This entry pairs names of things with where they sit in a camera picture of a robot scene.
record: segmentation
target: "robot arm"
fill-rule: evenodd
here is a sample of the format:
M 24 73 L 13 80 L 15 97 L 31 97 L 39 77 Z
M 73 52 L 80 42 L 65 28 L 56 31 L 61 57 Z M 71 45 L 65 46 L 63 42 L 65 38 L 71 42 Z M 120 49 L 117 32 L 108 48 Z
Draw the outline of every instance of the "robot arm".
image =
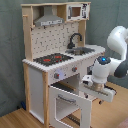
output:
M 108 39 L 108 47 L 121 55 L 121 60 L 109 58 L 105 56 L 98 57 L 92 68 L 92 75 L 85 75 L 83 81 L 90 82 L 87 85 L 84 82 L 80 85 L 79 89 L 86 94 L 90 94 L 99 99 L 112 102 L 116 91 L 111 88 L 106 88 L 107 77 L 113 75 L 122 78 L 127 75 L 128 63 L 127 56 L 127 43 L 128 30 L 122 26 L 118 26 L 112 30 Z

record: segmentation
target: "pegboard backsplash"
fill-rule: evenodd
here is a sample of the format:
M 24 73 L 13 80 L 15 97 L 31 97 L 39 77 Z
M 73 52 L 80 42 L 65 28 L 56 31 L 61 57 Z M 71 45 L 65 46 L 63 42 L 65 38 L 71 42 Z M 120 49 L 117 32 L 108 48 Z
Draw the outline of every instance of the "pegboard backsplash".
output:
M 35 27 L 31 32 L 33 58 L 61 52 L 67 49 L 70 37 L 78 33 L 79 22 Z M 73 38 L 78 46 L 78 36 Z

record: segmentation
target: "oven door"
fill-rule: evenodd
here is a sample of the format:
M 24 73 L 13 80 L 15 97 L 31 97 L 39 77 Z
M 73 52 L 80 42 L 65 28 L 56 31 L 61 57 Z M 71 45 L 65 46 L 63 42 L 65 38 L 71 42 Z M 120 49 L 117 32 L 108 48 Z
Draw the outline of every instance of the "oven door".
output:
M 49 87 L 49 117 L 50 125 L 55 128 L 73 128 L 70 124 L 61 121 L 69 114 L 80 109 L 80 128 L 90 128 L 92 101 L 76 94 Z
M 67 5 L 67 20 L 79 20 L 82 18 L 82 4 Z

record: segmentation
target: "wooden toy kitchen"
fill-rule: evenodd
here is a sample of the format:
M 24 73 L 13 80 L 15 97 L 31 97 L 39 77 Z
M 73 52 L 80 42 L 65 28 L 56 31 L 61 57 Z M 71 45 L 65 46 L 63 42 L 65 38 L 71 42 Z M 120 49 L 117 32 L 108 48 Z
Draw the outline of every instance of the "wooden toy kitchen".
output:
M 85 43 L 90 2 L 22 4 L 26 110 L 44 128 L 73 128 L 62 120 L 81 110 L 80 128 L 90 128 L 94 97 L 79 83 L 105 49 Z

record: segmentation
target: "gray curtain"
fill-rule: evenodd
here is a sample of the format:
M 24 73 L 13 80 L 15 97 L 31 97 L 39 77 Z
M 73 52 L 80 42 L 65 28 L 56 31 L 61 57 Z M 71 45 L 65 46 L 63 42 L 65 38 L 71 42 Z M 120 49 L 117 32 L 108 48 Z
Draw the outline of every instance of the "gray curtain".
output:
M 22 60 L 24 54 L 23 23 L 20 4 L 68 2 L 68 0 L 0 0 L 0 116 L 16 110 L 25 101 Z M 106 48 L 106 56 L 120 58 L 109 50 L 106 40 L 111 30 L 128 27 L 127 0 L 90 0 L 90 20 L 87 21 L 86 44 Z M 128 87 L 128 77 L 109 81 Z

